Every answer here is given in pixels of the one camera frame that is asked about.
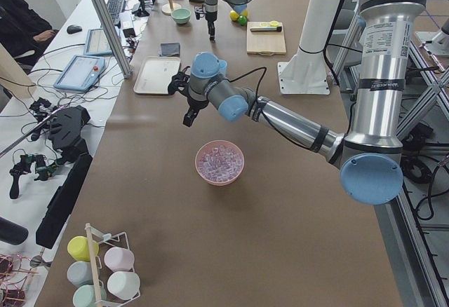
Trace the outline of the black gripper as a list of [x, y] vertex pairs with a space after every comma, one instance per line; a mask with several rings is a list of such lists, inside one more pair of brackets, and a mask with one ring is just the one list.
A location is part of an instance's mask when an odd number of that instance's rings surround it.
[[209, 101], [202, 94], [198, 94], [193, 90], [188, 89], [187, 102], [189, 105], [189, 109], [184, 115], [182, 124], [187, 127], [191, 127], [194, 120], [198, 116], [199, 111], [205, 109], [208, 106]]
[[208, 21], [209, 40], [215, 40], [215, 21], [217, 20], [217, 11], [206, 12], [206, 20]]

